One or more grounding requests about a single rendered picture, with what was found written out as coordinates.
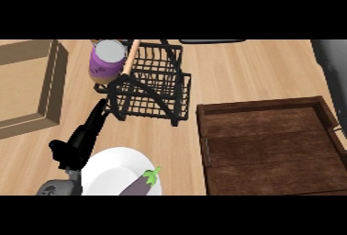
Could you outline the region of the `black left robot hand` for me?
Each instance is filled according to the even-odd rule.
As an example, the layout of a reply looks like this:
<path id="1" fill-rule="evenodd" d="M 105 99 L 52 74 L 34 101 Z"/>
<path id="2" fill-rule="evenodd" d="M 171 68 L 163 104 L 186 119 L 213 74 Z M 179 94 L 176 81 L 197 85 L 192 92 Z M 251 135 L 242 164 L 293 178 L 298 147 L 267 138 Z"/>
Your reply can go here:
<path id="1" fill-rule="evenodd" d="M 96 138 L 108 117 L 108 113 L 104 113 L 105 105 L 106 99 L 102 98 L 86 123 L 77 127 L 68 141 L 52 140 L 49 143 L 53 160 L 59 162 L 58 168 L 62 170 L 80 171 L 89 162 Z"/>

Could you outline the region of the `purple can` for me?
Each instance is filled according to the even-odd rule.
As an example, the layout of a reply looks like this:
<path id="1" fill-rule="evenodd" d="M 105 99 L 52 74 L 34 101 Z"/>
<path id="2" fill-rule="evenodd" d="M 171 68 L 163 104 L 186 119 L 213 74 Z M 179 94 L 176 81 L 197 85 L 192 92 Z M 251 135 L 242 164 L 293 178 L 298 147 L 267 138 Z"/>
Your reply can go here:
<path id="1" fill-rule="evenodd" d="M 99 84 L 115 80 L 124 67 L 124 44 L 115 39 L 101 39 L 92 46 L 90 77 Z"/>

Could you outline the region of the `dark brown wooden tray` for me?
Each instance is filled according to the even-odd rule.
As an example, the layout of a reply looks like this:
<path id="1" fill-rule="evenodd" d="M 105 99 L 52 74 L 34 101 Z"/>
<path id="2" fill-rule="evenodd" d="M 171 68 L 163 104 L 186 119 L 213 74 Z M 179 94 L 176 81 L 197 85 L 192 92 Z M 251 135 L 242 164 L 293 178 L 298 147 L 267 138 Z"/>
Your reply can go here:
<path id="1" fill-rule="evenodd" d="M 347 196 L 347 151 L 319 96 L 200 105 L 207 194 Z"/>

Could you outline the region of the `white plate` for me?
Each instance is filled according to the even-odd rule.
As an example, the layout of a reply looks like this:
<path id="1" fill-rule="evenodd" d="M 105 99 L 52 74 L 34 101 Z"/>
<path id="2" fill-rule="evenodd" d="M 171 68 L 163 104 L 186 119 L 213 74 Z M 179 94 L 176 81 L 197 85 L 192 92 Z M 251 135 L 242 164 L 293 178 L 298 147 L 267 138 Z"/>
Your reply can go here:
<path id="1" fill-rule="evenodd" d="M 158 173 L 148 157 L 127 147 L 98 152 L 81 169 L 84 196 L 118 196 L 146 171 Z"/>

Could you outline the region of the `purple eggplant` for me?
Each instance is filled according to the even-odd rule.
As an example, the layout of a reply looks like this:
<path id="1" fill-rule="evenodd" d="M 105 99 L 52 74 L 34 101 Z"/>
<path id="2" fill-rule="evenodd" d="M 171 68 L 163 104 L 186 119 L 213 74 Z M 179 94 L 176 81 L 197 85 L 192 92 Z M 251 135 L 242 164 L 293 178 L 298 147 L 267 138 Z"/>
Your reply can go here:
<path id="1" fill-rule="evenodd" d="M 146 196 L 152 187 L 158 183 L 160 167 L 145 170 L 139 178 L 121 192 L 121 196 Z"/>

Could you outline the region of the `light wooden cabinet door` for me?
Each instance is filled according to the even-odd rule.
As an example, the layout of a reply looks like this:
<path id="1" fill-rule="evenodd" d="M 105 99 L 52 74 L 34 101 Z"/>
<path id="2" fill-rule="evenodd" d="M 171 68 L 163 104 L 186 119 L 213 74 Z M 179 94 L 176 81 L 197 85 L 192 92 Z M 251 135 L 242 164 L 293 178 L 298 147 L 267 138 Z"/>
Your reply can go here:
<path id="1" fill-rule="evenodd" d="M 67 65 L 56 39 L 0 46 L 0 139 L 59 124 Z"/>

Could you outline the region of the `dark flat object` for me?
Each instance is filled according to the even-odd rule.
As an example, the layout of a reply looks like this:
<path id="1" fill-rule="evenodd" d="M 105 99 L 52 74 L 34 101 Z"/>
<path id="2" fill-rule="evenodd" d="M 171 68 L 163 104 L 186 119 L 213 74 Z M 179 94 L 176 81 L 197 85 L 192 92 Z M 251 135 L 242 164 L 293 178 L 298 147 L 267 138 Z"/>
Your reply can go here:
<path id="1" fill-rule="evenodd" d="M 183 44 L 220 44 L 244 42 L 247 39 L 180 39 Z"/>

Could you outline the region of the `dark grey appliance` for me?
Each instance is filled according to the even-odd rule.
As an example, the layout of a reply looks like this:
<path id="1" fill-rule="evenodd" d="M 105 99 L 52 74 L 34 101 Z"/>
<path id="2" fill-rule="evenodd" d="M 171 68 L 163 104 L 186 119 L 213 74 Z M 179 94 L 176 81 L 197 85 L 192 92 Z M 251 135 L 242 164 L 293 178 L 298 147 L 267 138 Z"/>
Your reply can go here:
<path id="1" fill-rule="evenodd" d="M 310 43 L 347 138 L 347 39 L 313 39 Z"/>

